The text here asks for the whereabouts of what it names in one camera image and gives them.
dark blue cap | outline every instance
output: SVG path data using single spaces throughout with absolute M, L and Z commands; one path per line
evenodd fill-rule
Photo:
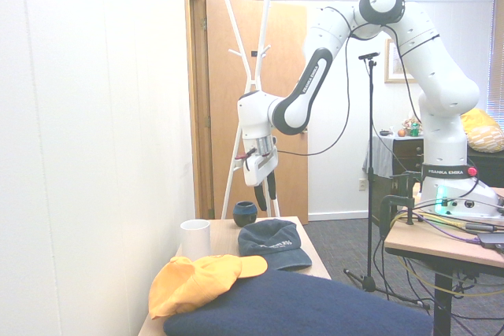
M 296 224 L 288 220 L 263 220 L 246 225 L 238 235 L 240 256 L 263 256 L 271 269 L 303 269 L 312 265 L 301 249 Z

window blinds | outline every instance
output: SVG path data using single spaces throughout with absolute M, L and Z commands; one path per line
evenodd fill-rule
M 494 33 L 487 113 L 504 127 L 504 0 L 494 0 Z

coat rack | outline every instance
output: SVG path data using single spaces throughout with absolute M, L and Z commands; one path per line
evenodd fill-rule
M 226 8 L 228 9 L 229 18 L 231 19 L 231 25 L 233 27 L 233 31 L 235 33 L 236 42 L 238 43 L 239 52 L 233 49 L 229 49 L 230 53 L 238 55 L 242 58 L 243 66 L 245 68 L 246 73 L 246 84 L 244 94 L 247 94 L 251 91 L 252 86 L 254 85 L 255 90 L 261 90 L 261 67 L 262 60 L 266 57 L 266 51 L 271 48 L 271 45 L 267 45 L 265 47 L 265 37 L 266 37 L 266 28 L 268 26 L 268 14 L 269 14 L 269 3 L 270 0 L 264 0 L 264 5 L 262 9 L 262 20 L 261 20 L 261 30 L 259 32 L 259 43 L 258 43 L 258 60 L 255 66 L 254 79 L 252 79 L 252 75 L 250 72 L 249 62 L 246 58 L 246 52 L 243 47 L 242 38 L 239 34 L 238 25 L 236 24 L 235 14 L 233 13 L 233 9 L 231 7 L 231 1 L 225 0 Z M 226 219 L 226 215 L 228 213 L 228 203 L 229 203 L 229 194 L 231 193 L 231 184 L 233 180 L 233 175 L 235 171 L 243 168 L 243 161 L 239 159 L 235 159 L 236 154 L 238 153 L 238 146 L 240 143 L 240 139 L 242 137 L 242 128 L 238 125 L 238 129 L 236 130 L 235 137 L 235 146 L 233 147 L 233 153 L 231 156 L 231 164 L 229 166 L 229 174 L 228 174 L 228 183 L 226 185 L 226 191 L 224 194 L 224 205 L 222 207 L 222 220 Z M 271 216 L 271 198 L 269 196 L 268 190 L 268 182 L 265 179 L 263 181 L 264 194 L 266 199 L 267 209 L 266 212 L 268 216 Z M 273 200 L 273 206 L 275 209 L 275 216 L 280 217 L 280 208 L 278 205 L 278 196 Z

yellow cap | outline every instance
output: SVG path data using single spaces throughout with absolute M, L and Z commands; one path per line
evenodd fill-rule
M 267 267 L 260 256 L 218 255 L 194 262 L 173 257 L 150 287 L 150 317 L 194 311 L 228 291 L 236 279 L 261 275 Z

microphone stand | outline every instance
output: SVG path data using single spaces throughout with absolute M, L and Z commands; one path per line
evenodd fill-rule
M 417 299 L 410 299 L 407 297 L 403 297 L 402 295 L 398 295 L 392 293 L 390 290 L 383 290 L 376 287 L 375 280 L 371 276 L 371 261 L 372 261 L 372 181 L 374 177 L 374 170 L 372 168 L 372 93 L 373 93 L 373 83 L 372 83 L 372 69 L 376 66 L 376 62 L 373 60 L 374 57 L 377 57 L 380 53 L 370 53 L 366 55 L 361 55 L 359 59 L 361 61 L 368 60 L 369 67 L 369 150 L 368 150 L 368 271 L 366 275 L 361 275 L 360 277 L 349 271 L 348 269 L 343 269 L 343 273 L 345 273 L 348 278 L 355 279 L 362 285 L 362 289 L 364 291 L 368 291 L 372 293 L 373 291 L 378 291 L 383 294 L 387 294 L 390 297 L 396 297 L 401 301 L 413 303 L 415 305 L 419 305 L 422 308 L 430 307 L 428 304 L 425 304 L 422 301 Z

